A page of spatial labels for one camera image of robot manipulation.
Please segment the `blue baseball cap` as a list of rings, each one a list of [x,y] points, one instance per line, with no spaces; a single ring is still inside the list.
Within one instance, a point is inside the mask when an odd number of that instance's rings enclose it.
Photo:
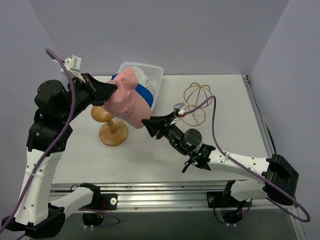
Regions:
[[[139,84],[133,67],[113,75],[108,83],[117,85],[117,90],[107,102],[114,111],[131,112],[136,106],[151,108],[153,94]]]

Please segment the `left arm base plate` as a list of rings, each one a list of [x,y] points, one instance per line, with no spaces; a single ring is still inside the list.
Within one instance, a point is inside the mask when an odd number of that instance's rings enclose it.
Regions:
[[[118,195],[116,193],[94,193],[91,203],[83,206],[81,209],[113,211],[117,209]]]

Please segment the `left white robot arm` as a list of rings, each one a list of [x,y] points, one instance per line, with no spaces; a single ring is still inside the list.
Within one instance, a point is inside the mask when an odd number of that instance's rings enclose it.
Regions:
[[[106,205],[98,186],[82,183],[64,197],[50,201],[53,177],[72,134],[71,121],[88,106],[102,106],[116,92],[115,84],[100,82],[88,73],[73,78],[67,87],[55,79],[37,89],[37,110],[27,138],[23,185],[13,213],[1,229],[23,232],[33,239],[55,237],[65,220],[85,209],[100,211]]]

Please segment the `pink baseball cap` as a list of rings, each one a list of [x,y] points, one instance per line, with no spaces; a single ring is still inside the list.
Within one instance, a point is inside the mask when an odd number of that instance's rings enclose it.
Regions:
[[[143,119],[151,117],[153,95],[146,88],[147,76],[138,67],[128,67],[116,74],[109,84],[117,86],[117,90],[102,108],[121,118],[136,129],[144,127]]]

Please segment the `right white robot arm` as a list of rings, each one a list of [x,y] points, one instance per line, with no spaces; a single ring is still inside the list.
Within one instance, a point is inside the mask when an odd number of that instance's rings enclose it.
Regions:
[[[277,204],[291,206],[294,203],[298,172],[279,154],[271,157],[252,157],[223,152],[217,146],[203,142],[201,133],[194,128],[180,130],[176,112],[165,116],[152,116],[141,122],[151,137],[165,137],[180,154],[188,156],[182,172],[194,165],[207,171],[224,171],[245,176],[245,181],[230,181],[222,193],[223,203],[234,206],[247,199],[268,198]]]

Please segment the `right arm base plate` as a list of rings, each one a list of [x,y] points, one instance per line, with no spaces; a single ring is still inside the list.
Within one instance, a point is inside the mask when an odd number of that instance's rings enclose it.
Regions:
[[[247,208],[252,205],[249,201],[238,201],[230,195],[223,195],[222,191],[209,191],[206,193],[209,208]]]

